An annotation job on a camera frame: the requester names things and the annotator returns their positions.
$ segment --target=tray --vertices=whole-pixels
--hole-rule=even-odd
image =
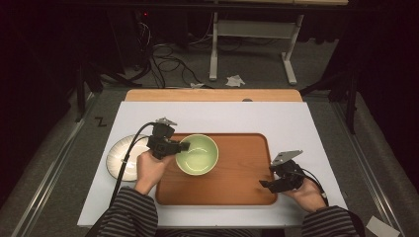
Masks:
[[[182,140],[190,133],[177,133]],[[218,146],[215,167],[202,176],[183,173],[176,162],[167,168],[156,188],[163,205],[269,205],[278,196],[259,180],[273,181],[268,143],[260,133],[205,133]]]

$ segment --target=striped sleeve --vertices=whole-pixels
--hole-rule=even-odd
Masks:
[[[122,187],[105,213],[99,236],[154,236],[157,221],[153,198]]]
[[[339,206],[329,206],[307,215],[302,223],[302,236],[365,236],[358,216]]]

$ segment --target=white tabletop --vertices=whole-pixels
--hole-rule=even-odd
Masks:
[[[108,152],[122,138],[150,121],[166,117],[179,133],[261,133],[271,158],[279,152],[303,150],[296,163],[313,173],[330,205],[346,208],[306,103],[302,102],[122,102],[101,162],[78,220],[92,226],[108,208],[116,179],[106,168]],[[150,135],[152,127],[142,134]],[[133,186],[133,183],[122,183]],[[155,188],[149,194],[154,198]],[[159,227],[286,227],[299,226],[306,213],[279,195],[272,205],[160,205]]]

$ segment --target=person's left hand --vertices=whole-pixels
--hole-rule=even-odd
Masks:
[[[141,153],[136,158],[137,180],[134,188],[139,193],[148,195],[150,190],[163,177],[166,167],[174,159],[175,155],[169,155],[159,160],[152,155],[151,150]]]

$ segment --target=gray carpet floor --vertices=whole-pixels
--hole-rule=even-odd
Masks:
[[[292,56],[298,84],[290,86],[280,61],[281,40],[249,39],[234,51],[232,43],[221,44],[218,79],[208,79],[210,49],[190,47],[189,50],[164,47],[156,54],[173,50],[197,78],[214,88],[229,88],[226,77],[239,75],[246,83],[240,88],[295,88],[302,89],[321,77],[336,43],[317,45],[313,41],[299,42]],[[185,87],[197,83],[191,73],[176,67],[174,62],[161,64],[167,87]],[[151,73],[138,80],[146,87],[156,87]],[[56,183],[40,212],[28,228],[29,236],[84,236],[86,228],[76,225],[84,199],[90,189],[103,148],[108,139],[120,102],[128,88],[105,83],[105,90],[90,94],[88,112],[75,122],[75,97],[68,114],[49,133],[28,166],[26,173],[0,210],[0,236],[11,236],[36,194],[45,174],[57,160],[65,162],[57,171]],[[343,123],[345,104],[329,103],[327,91],[314,92],[304,97],[308,103],[316,128],[333,172],[350,210],[367,224],[372,216],[392,224],[404,236],[416,236],[419,231],[419,198],[406,175],[395,160],[368,108],[358,95],[355,116],[356,134],[348,132]],[[367,236],[375,236],[366,230]],[[298,228],[286,229],[287,236],[299,236]]]

